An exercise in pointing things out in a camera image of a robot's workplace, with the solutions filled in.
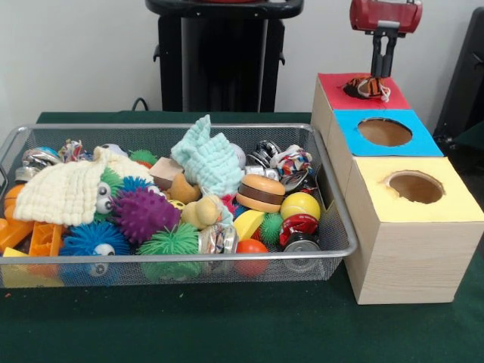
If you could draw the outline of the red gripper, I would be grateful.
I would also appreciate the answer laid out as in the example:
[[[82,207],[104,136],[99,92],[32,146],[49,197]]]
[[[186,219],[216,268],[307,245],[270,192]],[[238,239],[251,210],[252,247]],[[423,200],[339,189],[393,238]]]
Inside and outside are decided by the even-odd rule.
[[[413,33],[422,18],[422,1],[367,1],[353,0],[349,18],[354,30],[374,31],[377,28],[393,28],[399,33]],[[381,54],[382,36],[373,36],[371,74],[391,76],[392,62],[397,38],[388,36],[385,55]]]

